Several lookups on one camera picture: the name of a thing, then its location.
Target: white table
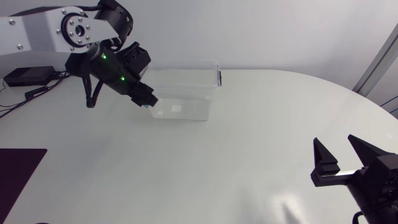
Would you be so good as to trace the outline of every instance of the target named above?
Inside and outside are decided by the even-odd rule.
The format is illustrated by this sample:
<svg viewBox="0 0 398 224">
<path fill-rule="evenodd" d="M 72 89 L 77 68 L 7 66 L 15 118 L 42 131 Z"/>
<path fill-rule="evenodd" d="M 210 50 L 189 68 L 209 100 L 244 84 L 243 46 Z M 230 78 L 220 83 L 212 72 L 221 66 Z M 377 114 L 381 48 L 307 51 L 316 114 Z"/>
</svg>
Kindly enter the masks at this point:
<svg viewBox="0 0 398 224">
<path fill-rule="evenodd" d="M 393 116 L 298 73 L 223 71 L 207 122 L 151 118 L 108 87 L 88 109 L 69 78 L 0 119 L 0 147 L 49 150 L 6 223 L 351 223 L 348 189 L 310 178 L 314 137 L 361 167 L 349 134 L 397 152 Z"/>
</svg>

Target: cable on table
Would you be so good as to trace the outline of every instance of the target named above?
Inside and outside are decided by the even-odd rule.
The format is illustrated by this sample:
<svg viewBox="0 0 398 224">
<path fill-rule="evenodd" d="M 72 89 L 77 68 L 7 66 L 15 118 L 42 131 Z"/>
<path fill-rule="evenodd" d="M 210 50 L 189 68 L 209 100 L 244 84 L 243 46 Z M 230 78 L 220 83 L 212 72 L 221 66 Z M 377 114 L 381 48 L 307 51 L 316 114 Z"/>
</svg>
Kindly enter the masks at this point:
<svg viewBox="0 0 398 224">
<path fill-rule="evenodd" d="M 58 75 L 58 80 L 57 80 L 57 82 L 55 82 L 53 85 L 48 86 L 48 89 L 47 89 L 46 91 L 44 91 L 44 92 L 42 92 L 42 93 L 39 93 L 39 94 L 36 95 L 36 96 L 33 96 L 33 97 L 32 97 L 31 99 L 29 99 L 29 100 L 25 100 L 25 101 L 22 101 L 22 102 L 20 102 L 20 103 L 16 103 L 16 104 L 14 104 L 14 105 L 9 105 L 9 106 L 0 105 L 0 106 L 2 106 L 2 107 L 12 107 L 12 106 L 13 106 L 12 108 L 0 110 L 0 112 L 7 111 L 7 112 L 5 112 L 4 114 L 0 115 L 0 118 L 5 117 L 5 115 L 11 113 L 12 111 L 14 111 L 14 110 L 17 109 L 17 108 L 20 108 L 21 106 L 23 106 L 23 105 L 25 105 L 26 103 L 32 101 L 33 99 L 36 99 L 36 98 L 38 98 L 38 97 L 40 97 L 40 96 L 42 96 L 42 95 L 48 93 L 48 92 L 49 92 L 50 90 L 52 90 L 54 87 L 56 87 L 57 85 L 59 85 L 59 84 L 62 82 L 62 80 L 64 80 L 64 79 L 70 77 L 70 75 L 67 75 L 67 72 L 66 72 L 66 71 L 64 71 L 64 72 L 55 72 L 54 75 Z"/>
</svg>

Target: transparent plastic container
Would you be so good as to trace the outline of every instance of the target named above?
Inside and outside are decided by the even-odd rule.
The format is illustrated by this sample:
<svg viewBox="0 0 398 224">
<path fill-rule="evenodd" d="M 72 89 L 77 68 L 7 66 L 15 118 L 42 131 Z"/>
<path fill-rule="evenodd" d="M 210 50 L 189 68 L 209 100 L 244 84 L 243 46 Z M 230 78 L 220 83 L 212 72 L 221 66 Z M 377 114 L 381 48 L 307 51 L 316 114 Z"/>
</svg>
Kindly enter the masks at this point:
<svg viewBox="0 0 398 224">
<path fill-rule="evenodd" d="M 221 87 L 218 62 L 170 61 L 159 67 L 162 69 L 148 70 L 143 79 L 159 99 L 149 108 L 152 116 L 207 121 L 214 92 Z"/>
</svg>

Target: container lid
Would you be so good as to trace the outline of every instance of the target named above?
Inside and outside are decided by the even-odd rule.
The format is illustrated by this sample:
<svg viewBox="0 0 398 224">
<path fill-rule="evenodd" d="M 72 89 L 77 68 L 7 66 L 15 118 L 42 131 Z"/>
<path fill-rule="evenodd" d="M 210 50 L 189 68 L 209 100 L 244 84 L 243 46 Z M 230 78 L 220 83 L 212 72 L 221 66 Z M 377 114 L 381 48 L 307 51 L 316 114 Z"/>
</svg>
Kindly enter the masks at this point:
<svg viewBox="0 0 398 224">
<path fill-rule="evenodd" d="M 148 70 L 142 80 L 154 89 L 216 90 L 221 86 L 220 66 L 214 60 L 168 61 L 159 68 Z"/>
</svg>

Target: black cable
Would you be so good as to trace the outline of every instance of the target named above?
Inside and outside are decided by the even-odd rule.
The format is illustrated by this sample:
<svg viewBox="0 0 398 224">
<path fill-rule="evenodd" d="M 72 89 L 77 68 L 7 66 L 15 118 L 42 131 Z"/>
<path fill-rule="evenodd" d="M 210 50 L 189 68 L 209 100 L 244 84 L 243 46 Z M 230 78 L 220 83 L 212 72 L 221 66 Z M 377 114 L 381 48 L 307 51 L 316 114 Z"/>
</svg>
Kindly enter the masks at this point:
<svg viewBox="0 0 398 224">
<path fill-rule="evenodd" d="M 102 81 L 98 81 L 97 86 L 94 89 L 94 93 L 93 95 L 91 95 L 91 78 L 86 77 L 82 78 L 82 80 L 86 91 L 86 106 L 88 108 L 94 108 L 97 102 L 98 95 L 101 91 L 101 87 L 104 83 Z"/>
<path fill-rule="evenodd" d="M 84 11 L 98 11 L 100 9 L 102 9 L 102 5 L 98 5 L 98 6 L 76 6 L 79 7 L 80 9 L 84 10 Z"/>
<path fill-rule="evenodd" d="M 398 98 L 398 96 L 396 96 L 396 97 L 394 97 L 393 99 L 391 99 L 391 100 L 389 100 L 389 101 L 387 101 L 387 102 L 383 103 L 383 104 L 382 104 L 382 105 L 380 105 L 380 106 L 384 106 L 384 105 L 386 105 L 386 104 L 390 103 L 391 101 L 393 101 L 393 100 L 394 100 L 394 99 L 396 99 L 396 98 Z"/>
<path fill-rule="evenodd" d="M 4 80 L 2 80 L 2 89 L 0 90 L 0 93 L 6 89 L 6 86 L 4 85 Z"/>
<path fill-rule="evenodd" d="M 359 218 L 361 215 L 363 215 L 362 212 L 357 212 L 357 213 L 355 213 L 355 215 L 354 215 L 354 217 L 353 217 L 353 224 L 359 224 L 358 218 Z"/>
<path fill-rule="evenodd" d="M 64 79 L 70 77 L 70 75 L 66 75 L 66 72 L 60 72 L 60 73 L 64 73 L 64 75 L 63 75 L 62 77 L 60 77 L 53 85 L 48 86 L 48 90 L 46 90 L 46 91 L 44 91 L 44 92 L 42 92 L 42 93 L 39 93 L 39 94 L 36 95 L 36 96 L 33 96 L 30 100 L 25 100 L 25 101 L 23 101 L 23 102 L 14 104 L 15 106 L 14 106 L 13 108 L 8 108 L 8 109 L 1 110 L 0 112 L 2 112 L 2 111 L 7 111 L 7 112 L 5 112 L 4 114 L 0 115 L 0 118 L 3 118 L 5 115 L 11 113 L 12 111 L 14 111 L 14 110 L 17 109 L 17 108 L 20 108 L 21 106 L 23 106 L 23 105 L 25 105 L 26 103 L 32 101 L 33 99 L 36 99 L 36 98 L 38 98 L 38 97 L 40 97 L 40 96 L 42 96 L 42 95 L 48 93 L 50 90 L 52 90 L 52 89 L 55 88 L 57 85 L 59 85 L 59 84 L 62 82 L 62 80 L 64 80 Z"/>
</svg>

